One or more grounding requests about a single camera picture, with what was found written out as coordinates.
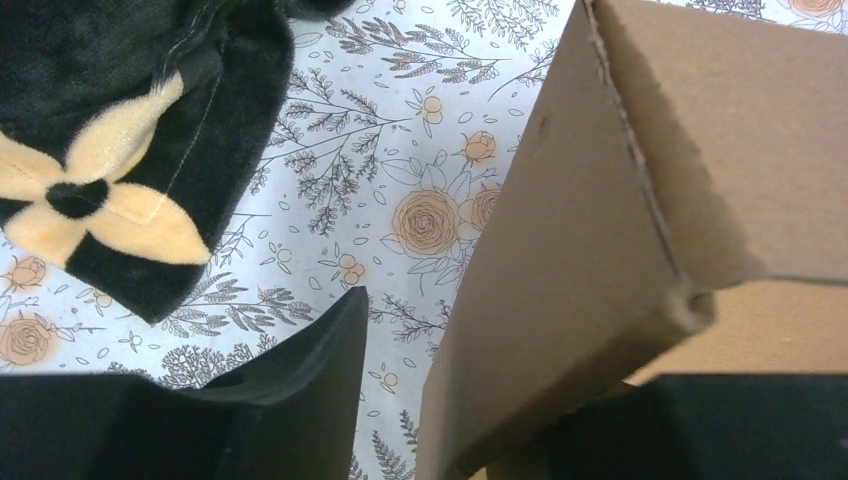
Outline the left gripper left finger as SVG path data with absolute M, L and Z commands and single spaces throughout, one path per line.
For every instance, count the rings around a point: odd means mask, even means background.
M 5 479 L 344 479 L 369 298 L 354 287 L 311 325 L 199 389 L 130 374 L 1 380 Z

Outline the brown cardboard box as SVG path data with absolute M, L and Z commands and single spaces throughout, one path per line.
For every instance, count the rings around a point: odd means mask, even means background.
M 424 384 L 416 475 L 468 479 L 561 417 L 730 367 L 755 286 L 847 293 L 847 39 L 579 1 Z

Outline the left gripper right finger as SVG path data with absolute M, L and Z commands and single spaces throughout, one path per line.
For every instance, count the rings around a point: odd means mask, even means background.
M 489 479 L 844 479 L 847 378 L 668 374 L 561 417 Z

